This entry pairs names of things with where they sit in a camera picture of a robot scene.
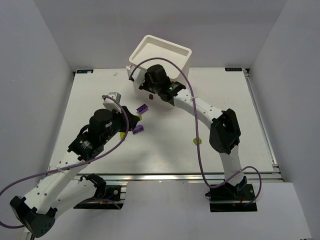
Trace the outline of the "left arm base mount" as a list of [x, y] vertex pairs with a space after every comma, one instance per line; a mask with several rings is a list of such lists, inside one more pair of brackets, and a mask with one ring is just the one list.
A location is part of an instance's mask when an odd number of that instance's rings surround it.
[[122, 185], [107, 184], [107, 182], [96, 174], [83, 175], [79, 182], [91, 181], [97, 190], [93, 197], [78, 203], [74, 209], [82, 210], [121, 210], [126, 198], [126, 187]]

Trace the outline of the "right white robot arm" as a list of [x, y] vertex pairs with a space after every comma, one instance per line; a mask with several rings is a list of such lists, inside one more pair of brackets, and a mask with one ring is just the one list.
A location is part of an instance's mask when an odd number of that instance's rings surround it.
[[164, 102], [193, 115], [209, 129], [209, 144], [219, 153], [225, 186], [239, 192], [247, 183], [239, 158], [240, 126], [232, 109], [215, 108], [195, 96], [188, 79], [184, 83], [172, 81], [162, 65], [132, 74], [139, 90], [158, 95]]

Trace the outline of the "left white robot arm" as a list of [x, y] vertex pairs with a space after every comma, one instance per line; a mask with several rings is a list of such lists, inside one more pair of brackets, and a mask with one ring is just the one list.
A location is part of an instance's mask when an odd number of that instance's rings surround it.
[[123, 110], [96, 110], [68, 146], [64, 158], [57, 165], [60, 170], [47, 175], [24, 196], [15, 196], [10, 201], [14, 215], [35, 238], [44, 236], [68, 209], [84, 200], [105, 196], [106, 182], [95, 173], [84, 176], [69, 191], [63, 190], [88, 165], [88, 161], [103, 152], [105, 144], [113, 136], [132, 131], [137, 126], [140, 118], [131, 114], [126, 106]]

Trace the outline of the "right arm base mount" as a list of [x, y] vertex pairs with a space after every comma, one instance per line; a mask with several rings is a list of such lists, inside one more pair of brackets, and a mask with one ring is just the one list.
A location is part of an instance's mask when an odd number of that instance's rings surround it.
[[210, 188], [205, 194], [209, 200], [211, 213], [241, 213], [257, 212], [258, 207], [255, 200], [255, 191], [253, 185], [246, 183], [243, 188], [235, 193], [232, 186], [228, 183]]

